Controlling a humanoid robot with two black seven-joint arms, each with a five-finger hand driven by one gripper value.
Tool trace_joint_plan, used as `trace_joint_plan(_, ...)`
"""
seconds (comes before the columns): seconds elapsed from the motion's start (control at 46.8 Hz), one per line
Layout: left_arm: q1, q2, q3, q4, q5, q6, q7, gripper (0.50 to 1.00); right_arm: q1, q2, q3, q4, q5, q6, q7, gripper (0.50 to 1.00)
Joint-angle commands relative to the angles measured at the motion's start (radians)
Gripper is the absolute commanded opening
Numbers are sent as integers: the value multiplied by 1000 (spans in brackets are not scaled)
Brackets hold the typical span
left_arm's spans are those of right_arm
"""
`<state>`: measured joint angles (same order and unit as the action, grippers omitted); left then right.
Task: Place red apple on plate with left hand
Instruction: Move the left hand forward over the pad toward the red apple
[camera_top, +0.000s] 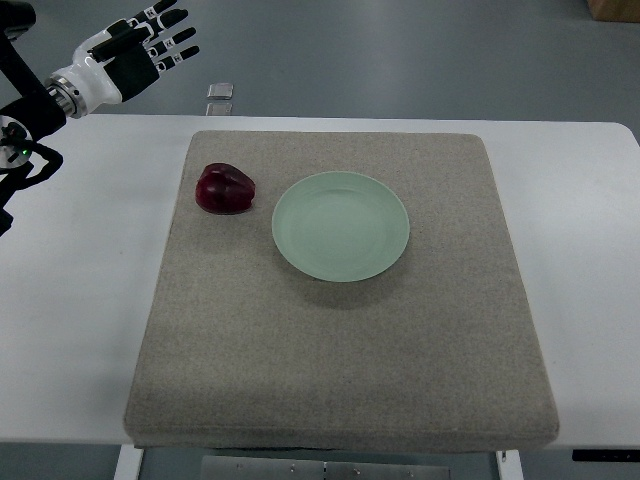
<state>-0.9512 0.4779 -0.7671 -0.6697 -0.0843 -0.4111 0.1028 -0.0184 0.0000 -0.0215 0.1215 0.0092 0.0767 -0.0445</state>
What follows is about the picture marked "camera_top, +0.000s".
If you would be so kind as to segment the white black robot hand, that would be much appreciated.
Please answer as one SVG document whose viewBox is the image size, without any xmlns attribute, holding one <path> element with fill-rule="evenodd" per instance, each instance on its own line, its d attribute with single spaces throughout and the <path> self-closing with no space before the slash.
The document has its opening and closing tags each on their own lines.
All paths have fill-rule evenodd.
<svg viewBox="0 0 640 480">
<path fill-rule="evenodd" d="M 76 119 L 103 104 L 127 102 L 199 52 L 196 45 L 179 48 L 195 28 L 172 30 L 187 17 L 173 1 L 158 1 L 120 19 L 81 43 L 72 63 L 51 74 L 45 88 L 65 115 Z"/>
</svg>

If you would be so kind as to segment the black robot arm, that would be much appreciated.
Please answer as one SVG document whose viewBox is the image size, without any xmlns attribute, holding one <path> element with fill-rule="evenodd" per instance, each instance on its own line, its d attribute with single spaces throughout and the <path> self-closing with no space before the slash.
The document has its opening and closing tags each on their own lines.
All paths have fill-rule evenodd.
<svg viewBox="0 0 640 480">
<path fill-rule="evenodd" d="M 1 72 L 20 97 L 1 108 L 1 232 L 12 226 L 6 205 L 13 195 L 53 176 L 63 156 L 40 143 L 66 124 L 66 114 L 13 43 L 36 22 L 25 1 L 1 3 Z"/>
</svg>

